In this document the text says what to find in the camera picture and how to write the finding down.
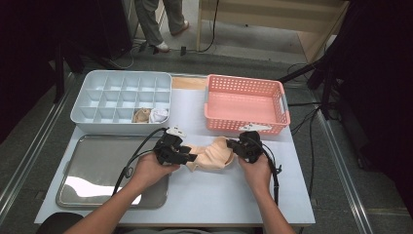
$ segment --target stainless steel tray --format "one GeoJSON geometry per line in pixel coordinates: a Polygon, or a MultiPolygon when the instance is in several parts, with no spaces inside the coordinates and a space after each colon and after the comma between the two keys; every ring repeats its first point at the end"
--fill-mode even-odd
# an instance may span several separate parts
{"type": "MultiPolygon", "coordinates": [[[[143,136],[82,136],[66,166],[56,203],[64,208],[93,208],[106,202],[143,136]]],[[[140,152],[152,149],[158,139],[148,140],[140,152]]],[[[129,180],[124,178],[120,187],[129,180]]],[[[169,176],[164,176],[131,205],[137,209],[160,208],[167,200],[169,176]]]]}

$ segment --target black stand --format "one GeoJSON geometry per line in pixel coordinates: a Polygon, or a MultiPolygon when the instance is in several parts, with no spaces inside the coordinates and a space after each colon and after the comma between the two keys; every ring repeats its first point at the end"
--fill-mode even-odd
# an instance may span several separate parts
{"type": "Polygon", "coordinates": [[[322,82],[324,82],[321,98],[321,112],[324,115],[325,120],[329,119],[327,109],[328,101],[332,84],[335,79],[333,67],[335,66],[335,64],[340,64],[340,59],[345,57],[344,55],[347,52],[346,49],[350,46],[348,38],[350,38],[350,36],[352,35],[355,25],[357,24],[357,20],[364,11],[364,7],[367,5],[364,4],[364,7],[355,7],[355,2],[356,1],[352,1],[350,3],[340,32],[337,34],[337,37],[331,44],[331,46],[327,49],[324,56],[322,56],[319,60],[316,60],[315,62],[278,79],[278,81],[286,83],[300,75],[314,70],[312,76],[307,82],[307,87],[310,90],[315,90],[322,82]]]}
{"type": "Polygon", "coordinates": [[[63,38],[56,43],[55,50],[56,96],[54,103],[57,103],[64,94],[63,61],[66,60],[71,71],[76,73],[82,73],[83,69],[85,68],[85,65],[83,64],[79,55],[85,55],[89,57],[90,59],[96,61],[106,69],[120,70],[119,67],[114,66],[106,60],[96,56],[94,53],[92,53],[82,45],[63,38]]]}

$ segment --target person's left hand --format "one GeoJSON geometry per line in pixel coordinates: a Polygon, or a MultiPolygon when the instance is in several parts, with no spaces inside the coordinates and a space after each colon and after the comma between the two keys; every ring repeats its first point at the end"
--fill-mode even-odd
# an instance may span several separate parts
{"type": "Polygon", "coordinates": [[[160,165],[153,152],[145,154],[139,157],[127,186],[144,190],[177,169],[179,169],[179,165],[160,165]]]}

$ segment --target white sneaker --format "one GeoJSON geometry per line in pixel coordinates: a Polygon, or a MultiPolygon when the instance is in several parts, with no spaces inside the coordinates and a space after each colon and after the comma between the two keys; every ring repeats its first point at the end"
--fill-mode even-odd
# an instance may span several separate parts
{"type": "Polygon", "coordinates": [[[158,49],[158,51],[163,53],[167,53],[170,50],[169,46],[167,45],[167,43],[165,43],[165,41],[155,47],[158,49]]]}

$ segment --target white plastic organizer tray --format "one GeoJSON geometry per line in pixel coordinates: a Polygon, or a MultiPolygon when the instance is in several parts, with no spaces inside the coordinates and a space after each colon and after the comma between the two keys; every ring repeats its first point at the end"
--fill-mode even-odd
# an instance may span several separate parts
{"type": "Polygon", "coordinates": [[[170,108],[172,78],[165,72],[95,70],[82,85],[70,114],[87,134],[144,136],[167,127],[133,123],[139,108],[170,108]]]}

